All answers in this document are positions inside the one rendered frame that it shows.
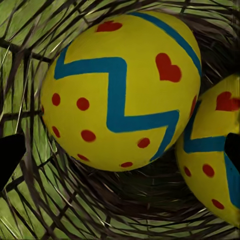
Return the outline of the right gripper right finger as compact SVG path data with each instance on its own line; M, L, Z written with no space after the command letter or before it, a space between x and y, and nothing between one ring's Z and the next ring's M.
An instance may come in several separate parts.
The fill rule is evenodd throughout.
M240 135L229 133L227 135L224 151L240 173Z

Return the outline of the wicker basket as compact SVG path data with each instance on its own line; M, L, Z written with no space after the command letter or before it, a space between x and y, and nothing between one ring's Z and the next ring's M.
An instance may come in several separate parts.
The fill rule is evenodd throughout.
M222 71L228 74L228 77L239 72L240 71L240 31L231 25L232 23L240 26L240 12L237 10L234 10L230 7L232 6L226 6L223 4L220 4L214 0L210 0L214 2L215 4L205 4L205 3L198 3L194 0L185 0L185 2L182 1L174 1L174 0L135 0L133 4L125 5L121 8L115 9L118 5L129 3L133 0L115 0L114 2L108 3L107 5L104 5L100 7L99 9L91 12L95 7L97 7L99 4L101 4L104 0L95 0L91 5L87 6L85 9L80 9L80 7L86 3L88 0L66 0L66 2L61 5L56 11L55 8L58 5L60 0L56 0L56 4L53 7L49 17L44 21L40 26L38 26L38 23L47 7L50 6L55 0L46 0L45 4L26 22L25 25L23 25L20 29L16 30L14 34L12 34L9 38L6 38L8 29L12 20L13 15L15 12L17 12L20 7L22 7L28 0L23 0L20 5L18 5L17 8L17 2L16 0L15 5L13 7L12 13L10 16L2 23L0 24L0 27L9 19L9 22L7 24L6 30L4 32L4 36L0 37L0 48L1 48L1 55L3 55L3 48L6 49L6 54L4 58L1 60L0 65L0 139L4 137L4 122L5 121L12 121L12 133L13 133L13 120L17 120L17 127L16 127L16 134L21 133L23 135L24 141L25 141L25 147L26 152L22 159L19 162L20 169L22 171L22 176L14 179L14 176L11 175L12 182L9 184L6 184L2 192L0 193L0 199L4 198L6 201L9 210L11 212L12 217L14 218L14 221L17 225L17 228L20 232L20 235L22 236L23 240L25 240L23 232L20 228L20 224L18 222L17 217L24 223L24 225L28 228L28 230L32 233L32 235L36 238L36 240L48 240L49 237L53 238L53 240L61 240L56 233L54 232L55 228L60 229L63 231L70 240L84 240L81 237L78 237L77 235L73 234L72 232L69 232L68 229L63 225L63 223L60 221L61 219L65 219L68 221L69 224L74 226L78 232L84 236L86 240L87 237L82 233L86 233L87 235L91 236L95 240L106 240L107 237L112 237L116 240L146 240L144 238L134 237L133 235L125 235L120 234L117 232L112 231L119 230L122 232L132 232L132 233L138 233L143 235L148 235L148 237L152 236L158 236L158 237L165 237L165 238L172 238L171 240L197 240L201 239L207 235L210 235L217 230L220 230L222 228L225 228L226 226L229 226L230 224L223 221L221 223L212 223L207 224L216 218L218 218L217 215L213 214L208 208L206 208L193 193L190 193L186 196L158 196L168 193L175 193L183 191L186 191L189 189L188 185L185 184L182 187L180 187L180 184L186 182L185 179L182 176L182 173L180 171L176 157L176 147L170 148L166 153L163 154L161 157L170 158L170 162L160 162L163 164L169 164L172 163L172 165L169 166L156 166L157 165L157 159L154 161L154 169L153 176L149 175L148 173L144 172L142 168L137 168L133 170L123 171L126 175L129 177L134 178L146 178L146 179L152 179L154 181L155 177L159 178L160 181L165 181L168 183L163 184L152 184L151 186L151 192L146 192L145 190L139 189L137 187L134 187L131 185L131 187L145 193L149 197L149 202L142 201L142 200L135 200L122 192L124 191L123 188L125 184L128 184L127 180L123 181L121 177L117 174L116 171L104 171L104 173L110 178L108 180L105 176L103 176L101 173L98 172L99 169L94 169L94 172L89 172L88 167L83 164L82 162L74 159L71 155L68 156L68 153L65 152L63 148L61 148L60 144L58 144L55 140L55 138L52 136L49 137L48 134L48 125L45 124L44 118L43 118L43 112L41 107L41 91L42 91L42 85L44 85L44 79L48 74L48 70L51 67L51 64L55 60L56 56L59 55L59 50L62 44L66 41L67 38L69 38L70 35L74 31L72 31L68 36L64 36L63 40L54 48L54 50L45 57L45 52L49 45L51 45L56 39L58 39L63 33L67 33L68 30L75 25L79 20L83 19L83 22L81 24L81 27L77 33L77 36L79 36L82 32L86 31L87 29L90 29L91 27L99 24L102 20L105 20L107 18L111 18L116 15L123 15L130 11L138 12L138 11L154 11L154 12L162 12L167 13L168 15L176 16L176 18L180 19L182 22L186 23L192 32L194 34L204 36L210 40L213 41L211 44L211 47L204 45L204 44L198 44L199 47L208 50L208 52L201 51L201 59L202 62L205 62L207 65L209 65L219 76L219 72L214 68L212 64L220 68ZM79 1L79 2L78 2ZM229 0L236 4L237 7L240 8L240 0ZM34 43L29 49L26 49L30 39L33 36L33 33L41 28L44 25L44 28L46 27L47 23L54 18L56 15L58 15L61 11L65 10L67 7L70 8L71 4L74 5L74 8L68 13L67 11L63 15L62 19L53 26L47 33L45 33L42 37L39 37L37 42ZM170 8L166 7L155 7L157 5L169 5L169 6L178 6L181 7L180 12L176 12ZM224 7L225 9L209 9L207 7ZM86 19L85 17L89 14L93 14L96 12L100 12L107 9L106 12L103 14L97 15L95 17L91 17L89 19ZM193 14L193 13L184 13L186 9L191 10L198 10L203 13L206 13L212 17ZM55 38L54 35L57 31L57 29L70 17L72 14L77 12L78 14L75 16L75 18L72 20L72 22L69 23L68 26L66 26ZM219 17L216 17L208 12L217 13L224 18L231 21L230 23L226 20L223 20ZM11 40L18 34L20 31L22 31L31 21L35 19L34 24L32 25L31 29L29 30L27 36L23 38L23 43L21 46L18 46L17 44L13 44ZM211 20L221 20L225 23L228 23L229 26L225 26ZM88 25L87 29L83 30L85 24ZM47 46L45 46L39 53L35 53L34 51L36 48L38 48L49 36L51 36L51 39ZM229 37L237 47L237 50L233 47L233 45L230 43ZM235 64L229 60L219 49L217 49L214 45L215 43L220 44L220 46L225 50L225 52L228 54L228 56L235 62ZM49 57L56 51L56 54L52 59ZM239 62L236 60L236 58L231 54L229 50L232 50ZM3 84L3 64L5 61L5 58L7 56L8 51L12 51L12 67L9 72L9 76L4 88ZM210 55L209 52L213 51L216 57L220 60L222 65L225 67L225 69L216 62ZM42 54L41 54L42 53ZM13 113L13 104L14 104L14 85L15 85L15 75L17 73L17 70L20 66L20 63L22 61L22 58L24 56L23 61L23 92L22 92L22 98L20 103L20 110L18 113ZM37 65L36 71L34 72L34 59L39 60L39 63ZM31 65L31 83L28 87L29 82L29 68L32 60ZM48 69L42 78L42 72L43 72L43 64L44 62L48 63ZM36 73L40 66L40 78L39 78L39 86L36 90L36 93L34 95L34 79L36 76ZM206 75L208 80L205 77L202 78L202 82L204 82L209 88L211 88L213 85L216 84L216 82L220 82L221 78L219 78L216 74L214 74L211 70L209 70L207 67L202 65L202 72ZM216 82L215 82L216 81ZM4 113L4 103L5 100L9 94L11 88L11 113ZM30 93L30 106L27 109L27 102L28 102L28 93L31 88ZM208 89L209 89L208 88ZM204 87L203 84L201 84L201 91L199 94L199 97L208 89ZM38 108L37 110L34 110L34 104L38 97ZM25 102L26 111L23 112L23 105ZM35 161L35 158L33 156L33 140L34 138L34 116L38 116L38 121L42 122L43 128L46 133L46 161L42 163L39 166L37 166L37 163ZM24 133L21 122L22 119L26 118L26 131ZM56 152L53 148L53 140L56 145ZM50 158L47 156L47 141L50 146ZM65 162L66 155L68 165L67 166ZM48 162L51 162L54 167L57 169L59 176L54 172L51 166L48 165ZM52 170L54 180L56 183L57 188L53 185L53 183L50 181L48 176L45 173L44 166L47 164L49 168ZM162 169L160 172L166 172L170 174L165 175L155 175L156 169ZM40 176L39 170L41 170L46 179L50 181L51 185L55 188L57 193L60 196L63 209L56 203L54 197L52 198L47 191L45 190L42 178ZM123 187L120 187L120 185L114 180L116 179L122 180L124 183ZM38 181L39 186L41 188L41 191L43 193L43 196L45 198L45 201L41 198L39 193L37 192L35 188L35 181L34 178ZM61 194L61 191L59 189L59 186L57 184L56 178L59 180L59 182L62 184L62 188L64 190L65 197ZM102 180L106 181L107 183L111 184L115 188L119 189L119 191L112 189L108 187ZM69 183L70 188L72 192L68 189L65 180ZM23 196L23 194L19 191L18 185L20 185L23 182L26 182L28 190L30 192L30 195L33 199L35 208L37 212L32 208L32 206L29 204L27 199ZM160 187L160 186L173 186L178 185L178 189L172 189L172 190L162 190L162 191L153 191L154 187ZM19 198L21 199L21 202L23 204L23 207L28 215L27 209L25 207L25 204L29 207L29 209L33 212L35 217L39 220L39 222L42 224L45 234L39 238L36 235L35 230L31 229L31 227L28 225L28 223L25 221L25 219L21 216L21 214L17 211L17 209L13 206L13 204L10 201L8 192L15 190ZM48 198L51 199L51 201L55 204L57 216L54 214L54 212L51 210ZM86 204L97 214L98 217L94 216L93 214L86 211L86 209L80 204L78 199L76 197L82 198ZM166 200L158 201L160 202L173 202L173 201L184 201L183 204L176 206L176 205L151 205L151 199L152 197L156 198L163 198ZM41 212L40 207L45 210L45 212L53 219L53 223L49 226L43 219L43 215ZM98 208L106 217L106 221L103 221L103 219L100 217L100 215L97 213L95 208ZM75 208L79 209L83 214L84 217L80 216L79 213L75 210ZM179 209L178 211L170 211L166 209L161 208L172 208L172 209ZM69 211L70 210L70 211ZM69 211L72 215L76 216L82 223L85 225L87 230L89 232L77 227L75 223L69 218L69 216L65 213L66 211ZM124 219L120 218L117 215L125 216L131 220L136 221L137 223L133 222L127 222ZM199 218L194 218L188 220L193 215L202 215ZM102 224L97 223L92 217L100 220ZM122 222L134 229L123 229L123 228L116 228L110 226L111 218L115 219L118 222ZM188 224L192 224L193 222L203 221L201 224L196 226L189 226ZM147 224L142 224L139 221L144 221ZM169 224L164 225L149 225L149 222L152 223L159 223L159 222L171 222ZM9 232L12 234L12 236L15 238L15 240L20 240L14 232L7 226L7 224L0 218L0 222L4 224L4 226L9 230ZM173 230L168 231L162 231L162 232L154 232L150 231L150 228L166 228L166 226L171 225L178 225L178 224L184 224L187 223L187 227L182 228L174 228ZM95 231L100 235L100 238L97 237L95 232L89 227L90 224ZM140 230L135 225L139 226L146 226L147 230ZM204 229L198 233L192 234L192 231ZM206 237L202 240L220 240L228 235L230 235L233 232L236 232L239 230L239 228L234 227L227 229L225 231L222 231L220 233L217 233L215 235L211 235L209 237ZM182 232L189 232L190 236L186 237L176 237L168 234L174 234L174 233L182 233Z

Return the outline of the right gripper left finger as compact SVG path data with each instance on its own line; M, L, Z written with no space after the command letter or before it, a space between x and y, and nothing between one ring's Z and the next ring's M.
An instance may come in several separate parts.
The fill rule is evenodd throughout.
M0 193L26 153L21 133L0 138Z

